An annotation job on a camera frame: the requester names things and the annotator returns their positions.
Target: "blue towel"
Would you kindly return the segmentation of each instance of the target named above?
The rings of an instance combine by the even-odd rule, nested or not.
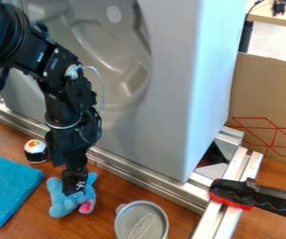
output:
[[[0,228],[43,179],[43,173],[0,157]]]

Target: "cardboard box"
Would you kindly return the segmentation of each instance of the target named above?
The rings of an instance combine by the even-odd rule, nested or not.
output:
[[[244,147],[286,164],[286,62],[239,53],[227,126]]]

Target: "tin can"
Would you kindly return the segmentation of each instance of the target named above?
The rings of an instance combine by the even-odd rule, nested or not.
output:
[[[166,239],[168,218],[157,204],[135,201],[116,210],[114,230],[118,239]]]

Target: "stuffed toy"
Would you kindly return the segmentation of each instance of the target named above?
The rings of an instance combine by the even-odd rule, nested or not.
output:
[[[47,188],[50,193],[51,207],[49,214],[54,218],[61,218],[71,213],[79,205],[79,212],[89,214],[95,206],[95,191],[93,182],[96,180],[96,173],[89,173],[86,188],[69,196],[62,193],[62,181],[59,178],[52,177],[47,181]]]

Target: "pink ear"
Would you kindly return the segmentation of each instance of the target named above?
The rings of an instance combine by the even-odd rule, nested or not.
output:
[[[95,206],[95,201],[94,200],[89,200],[88,202],[86,202],[85,204],[82,204],[79,207],[79,212],[81,214],[92,213],[92,211],[94,210],[94,206]]]

